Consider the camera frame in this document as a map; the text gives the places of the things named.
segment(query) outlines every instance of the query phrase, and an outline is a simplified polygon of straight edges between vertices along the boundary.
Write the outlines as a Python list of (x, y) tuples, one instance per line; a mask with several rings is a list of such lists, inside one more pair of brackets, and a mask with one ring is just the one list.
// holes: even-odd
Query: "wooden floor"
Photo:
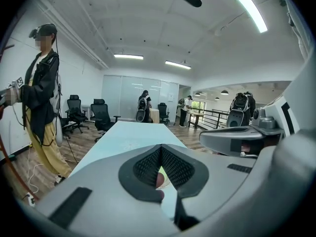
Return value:
[[(85, 122), (84, 125), (89, 126), (90, 129), (88, 130), (87, 128), (82, 128), (83, 134), (81, 134), (78, 129), (75, 129), (74, 133), (70, 134), (71, 139), (68, 140), (77, 161), (80, 161), (85, 156), (85, 154), (95, 144), (94, 139), (99, 137), (99, 132), (96, 130), (94, 123)], [(203, 151), (210, 154), (212, 153), (211, 150), (204, 148), (199, 143), (198, 138), (199, 134), (203, 131), (202, 129), (182, 128), (179, 127), (178, 124), (170, 126), (169, 129), (189, 149)], [(77, 163), (75, 162), (68, 142), (65, 139), (60, 147), (60, 152), (66, 159), (69, 166), (74, 169)], [(17, 156), (17, 160), (13, 162), (14, 167), (24, 182), (29, 185), (33, 192), (36, 192), (36, 195), (39, 198), (42, 198), (54, 187), (56, 176), (47, 171), (46, 168), (40, 164), (41, 162), (33, 148), (19, 154)], [(22, 188), (6, 164), (2, 166), (2, 170), (14, 195), (17, 198), (22, 199), (26, 194), (25, 189)]]

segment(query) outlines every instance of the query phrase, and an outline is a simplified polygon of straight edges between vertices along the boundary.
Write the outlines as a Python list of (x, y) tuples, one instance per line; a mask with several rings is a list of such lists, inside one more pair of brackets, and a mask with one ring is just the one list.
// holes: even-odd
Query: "metal railing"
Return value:
[(204, 110), (192, 108), (194, 112), (203, 113), (202, 117), (194, 117), (190, 115), (190, 124), (193, 124), (195, 127), (200, 126), (205, 129), (218, 129), (219, 127), (226, 126), (226, 121), (229, 115), (229, 112), (223, 112), (218, 110)]

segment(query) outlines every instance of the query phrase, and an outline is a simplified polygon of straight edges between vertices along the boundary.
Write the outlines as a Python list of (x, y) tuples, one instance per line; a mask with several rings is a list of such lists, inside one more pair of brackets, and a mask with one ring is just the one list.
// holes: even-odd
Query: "ceiling light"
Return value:
[(243, 7), (248, 11), (253, 21), (257, 25), (259, 32), (263, 33), (268, 30), (265, 21), (252, 0), (239, 0)]
[(222, 94), (222, 95), (229, 95), (229, 93), (228, 93), (227, 90), (223, 90), (223, 91), (221, 92), (221, 94)]
[(191, 69), (191, 67), (184, 66), (184, 65), (178, 64), (178, 63), (174, 63), (174, 62), (171, 62), (171, 61), (166, 61), (166, 64), (172, 65), (172, 66), (176, 66), (176, 67), (179, 67), (179, 68), (183, 68), (183, 69)]
[(129, 58), (129, 59), (138, 59), (138, 60), (144, 59), (144, 57), (141, 55), (115, 54), (114, 56), (116, 58)]

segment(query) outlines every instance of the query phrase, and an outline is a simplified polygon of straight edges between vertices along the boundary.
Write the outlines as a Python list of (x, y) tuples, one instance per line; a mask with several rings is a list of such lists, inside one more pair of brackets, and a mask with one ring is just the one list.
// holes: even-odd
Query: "black pants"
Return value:
[(148, 123), (149, 120), (149, 109), (145, 110), (145, 117), (142, 123)]
[(180, 125), (184, 126), (184, 121), (186, 121), (186, 117), (187, 117), (187, 112), (180, 109), (181, 114), (180, 114)]

